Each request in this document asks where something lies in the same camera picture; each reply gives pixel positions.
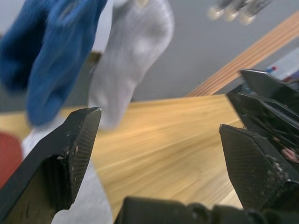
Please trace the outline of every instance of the gray wall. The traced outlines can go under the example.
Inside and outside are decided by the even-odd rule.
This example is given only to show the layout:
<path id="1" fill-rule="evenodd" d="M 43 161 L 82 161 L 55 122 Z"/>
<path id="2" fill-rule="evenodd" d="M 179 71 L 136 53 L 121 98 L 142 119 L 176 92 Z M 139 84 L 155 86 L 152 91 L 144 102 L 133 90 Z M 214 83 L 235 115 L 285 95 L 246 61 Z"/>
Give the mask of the gray wall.
<path id="1" fill-rule="evenodd" d="M 289 15 L 299 0 L 274 0 L 249 26 L 222 18 L 211 21 L 214 0 L 170 0 L 176 30 L 165 53 L 146 74 L 134 99 L 182 97 L 221 69 Z"/>

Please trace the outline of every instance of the red object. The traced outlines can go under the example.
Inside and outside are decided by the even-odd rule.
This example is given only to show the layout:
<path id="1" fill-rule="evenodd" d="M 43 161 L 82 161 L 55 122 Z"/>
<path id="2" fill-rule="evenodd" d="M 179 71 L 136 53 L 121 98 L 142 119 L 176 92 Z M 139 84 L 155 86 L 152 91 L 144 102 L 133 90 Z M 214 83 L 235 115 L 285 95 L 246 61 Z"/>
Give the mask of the red object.
<path id="1" fill-rule="evenodd" d="M 0 189 L 22 163 L 20 141 L 7 133 L 0 132 Z"/>

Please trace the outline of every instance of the wooden table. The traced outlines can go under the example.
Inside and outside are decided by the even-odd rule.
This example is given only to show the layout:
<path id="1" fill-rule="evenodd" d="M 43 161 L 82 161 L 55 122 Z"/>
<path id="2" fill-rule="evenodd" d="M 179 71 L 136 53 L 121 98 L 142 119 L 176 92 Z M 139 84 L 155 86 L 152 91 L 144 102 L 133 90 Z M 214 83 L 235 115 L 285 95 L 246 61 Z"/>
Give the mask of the wooden table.
<path id="1" fill-rule="evenodd" d="M 242 126 L 218 95 L 132 103 L 116 130 L 98 132 L 92 159 L 114 216 L 125 196 L 241 207 L 226 170 L 221 123 Z M 23 139 L 24 113 L 1 115 L 1 130 Z"/>

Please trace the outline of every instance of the white sock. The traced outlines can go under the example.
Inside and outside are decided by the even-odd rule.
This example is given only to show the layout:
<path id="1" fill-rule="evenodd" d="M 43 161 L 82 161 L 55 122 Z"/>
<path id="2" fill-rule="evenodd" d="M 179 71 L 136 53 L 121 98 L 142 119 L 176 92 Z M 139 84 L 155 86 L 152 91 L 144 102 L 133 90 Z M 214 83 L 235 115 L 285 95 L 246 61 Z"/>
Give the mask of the white sock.
<path id="1" fill-rule="evenodd" d="M 65 121 L 58 116 L 52 122 L 41 127 L 34 127 L 31 133 L 22 142 L 23 156 L 30 153 L 33 147 L 47 134 L 58 128 Z M 52 224 L 112 224 L 112 211 L 97 176 L 96 170 L 90 161 L 83 178 L 75 203 L 69 210 L 58 212 Z"/>
<path id="2" fill-rule="evenodd" d="M 136 86 L 169 45 L 174 19 L 167 0 L 116 4 L 106 51 L 93 73 L 89 107 L 100 107 L 100 129 L 121 121 Z"/>

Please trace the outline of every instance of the sock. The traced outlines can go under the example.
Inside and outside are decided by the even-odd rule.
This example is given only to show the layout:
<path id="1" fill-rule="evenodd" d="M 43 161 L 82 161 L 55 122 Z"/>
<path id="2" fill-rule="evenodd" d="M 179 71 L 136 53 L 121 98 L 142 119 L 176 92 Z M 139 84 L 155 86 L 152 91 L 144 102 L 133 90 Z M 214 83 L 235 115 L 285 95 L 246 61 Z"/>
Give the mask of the sock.
<path id="1" fill-rule="evenodd" d="M 100 129 L 119 124 L 136 86 L 165 51 L 174 30 L 167 0 L 127 0 L 117 6 L 89 90 L 88 106 L 102 109 Z"/>
<path id="2" fill-rule="evenodd" d="M 35 127 L 22 142 L 23 157 L 25 158 L 33 147 L 47 134 L 58 128 L 64 118 L 57 116 L 50 123 Z M 75 203 L 69 210 L 58 212 L 52 224 L 112 224 L 112 211 L 98 178 L 97 172 L 90 161 L 83 178 Z"/>
<path id="3" fill-rule="evenodd" d="M 0 80 L 10 92 L 28 88 L 26 108 L 34 126 L 54 119 L 69 96 L 106 2 L 26 0 L 3 37 Z"/>

